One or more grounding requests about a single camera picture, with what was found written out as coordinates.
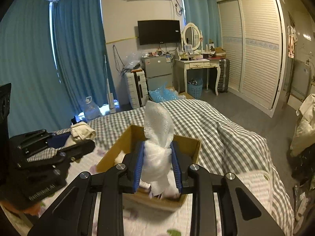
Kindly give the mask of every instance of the blue laundry basket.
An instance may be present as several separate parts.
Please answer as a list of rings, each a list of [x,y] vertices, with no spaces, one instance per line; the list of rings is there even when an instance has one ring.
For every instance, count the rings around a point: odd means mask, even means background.
[[[187,93],[193,96],[195,99],[199,99],[201,97],[202,85],[204,84],[202,79],[199,79],[197,83],[198,85],[187,83]]]

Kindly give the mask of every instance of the curtain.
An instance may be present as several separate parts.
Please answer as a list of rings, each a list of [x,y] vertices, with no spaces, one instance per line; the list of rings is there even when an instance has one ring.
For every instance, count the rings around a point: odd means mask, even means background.
[[[108,64],[100,0],[58,0],[53,3],[53,38],[57,67],[77,114],[92,96],[99,107],[108,104],[107,78],[116,98]]]
[[[203,45],[212,39],[215,47],[222,45],[219,9],[216,0],[184,0],[186,23],[194,23],[202,31]]]
[[[15,0],[0,22],[0,85],[11,82],[10,136],[69,128],[74,116],[54,63],[49,1]]]

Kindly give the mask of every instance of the checkered blanket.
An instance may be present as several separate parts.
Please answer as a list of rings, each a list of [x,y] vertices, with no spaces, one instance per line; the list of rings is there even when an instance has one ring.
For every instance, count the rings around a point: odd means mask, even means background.
[[[286,236],[291,236],[293,210],[273,166],[266,140],[230,121],[206,102],[175,100],[160,104],[169,111],[176,135],[200,139],[198,163],[209,172],[224,175],[263,170],[270,175],[273,186],[271,215]],[[130,124],[143,126],[144,108],[111,114],[89,123],[97,131],[96,146],[104,150],[108,150]]]

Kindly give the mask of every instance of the wardrobe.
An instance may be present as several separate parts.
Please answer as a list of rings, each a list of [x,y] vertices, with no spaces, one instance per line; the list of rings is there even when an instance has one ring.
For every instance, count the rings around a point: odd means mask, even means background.
[[[280,0],[219,0],[229,91],[273,116],[283,89],[288,41]]]

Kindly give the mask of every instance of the yellow tape strip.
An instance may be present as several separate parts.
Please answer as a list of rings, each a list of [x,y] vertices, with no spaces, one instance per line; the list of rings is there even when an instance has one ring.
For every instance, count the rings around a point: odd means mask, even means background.
[[[120,39],[120,40],[116,40],[116,41],[111,41],[111,42],[107,42],[106,44],[111,44],[111,43],[114,43],[114,42],[121,42],[121,41],[125,41],[125,40],[131,40],[131,39],[137,39],[139,37],[129,37],[129,38],[125,38],[125,39]]]

